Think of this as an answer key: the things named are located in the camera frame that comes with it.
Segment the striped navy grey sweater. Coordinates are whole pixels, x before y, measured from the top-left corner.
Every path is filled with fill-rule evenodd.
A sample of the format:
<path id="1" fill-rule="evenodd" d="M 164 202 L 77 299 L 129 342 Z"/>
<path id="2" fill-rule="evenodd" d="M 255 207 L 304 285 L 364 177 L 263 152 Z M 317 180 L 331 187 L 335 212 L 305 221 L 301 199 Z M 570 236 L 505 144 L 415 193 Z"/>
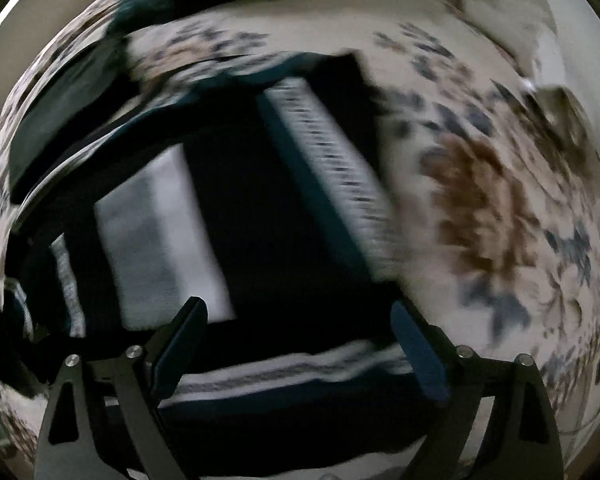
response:
<path id="1" fill-rule="evenodd" d="M 234 55 L 132 96 L 8 194 L 0 381 L 44 419 L 65 358 L 143 346 L 199 297 L 157 408 L 184 478 L 402 474 L 437 409 L 391 327 L 410 300 L 388 122 L 353 52 Z"/>

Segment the folded black garment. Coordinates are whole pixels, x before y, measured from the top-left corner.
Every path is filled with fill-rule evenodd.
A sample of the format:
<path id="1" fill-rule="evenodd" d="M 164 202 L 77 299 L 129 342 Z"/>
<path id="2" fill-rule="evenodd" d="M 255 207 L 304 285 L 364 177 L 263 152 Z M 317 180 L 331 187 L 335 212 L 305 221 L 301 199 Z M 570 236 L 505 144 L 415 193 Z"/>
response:
<path id="1" fill-rule="evenodd" d="M 137 94 L 126 40 L 88 46 L 46 84 L 10 144 L 10 201 L 19 204 L 60 156 L 102 126 Z"/>

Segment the floral bed blanket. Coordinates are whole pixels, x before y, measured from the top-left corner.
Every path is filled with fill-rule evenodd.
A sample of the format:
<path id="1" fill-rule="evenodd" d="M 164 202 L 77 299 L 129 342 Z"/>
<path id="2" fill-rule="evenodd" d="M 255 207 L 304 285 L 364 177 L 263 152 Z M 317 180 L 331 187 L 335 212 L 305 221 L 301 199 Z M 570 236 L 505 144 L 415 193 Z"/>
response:
<path id="1" fill-rule="evenodd" d="M 564 476 L 600 432 L 600 158 L 564 88 L 524 88 L 507 54 L 452 0 L 242 0 L 126 35 L 95 0 L 36 57 L 0 117 L 0 306 L 10 144 L 53 76 L 107 36 L 126 40 L 137 94 L 178 92 L 229 56 L 355 53 L 388 105 L 380 174 L 404 246 L 407 298 L 452 344 L 532 356 Z M 469 479 L 493 400 L 451 479 Z M 34 473 L 38 401 L 0 381 L 0 442 Z"/>

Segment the white crumpled cloth upper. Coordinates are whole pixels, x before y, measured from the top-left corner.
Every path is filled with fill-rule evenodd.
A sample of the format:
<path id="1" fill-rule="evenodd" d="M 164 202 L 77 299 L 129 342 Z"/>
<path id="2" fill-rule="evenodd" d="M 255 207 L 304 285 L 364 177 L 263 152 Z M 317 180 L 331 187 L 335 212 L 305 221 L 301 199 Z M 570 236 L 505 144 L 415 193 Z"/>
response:
<path id="1" fill-rule="evenodd" d="M 565 76 L 547 0 L 460 0 L 465 18 L 515 60 L 522 76 L 554 84 Z"/>

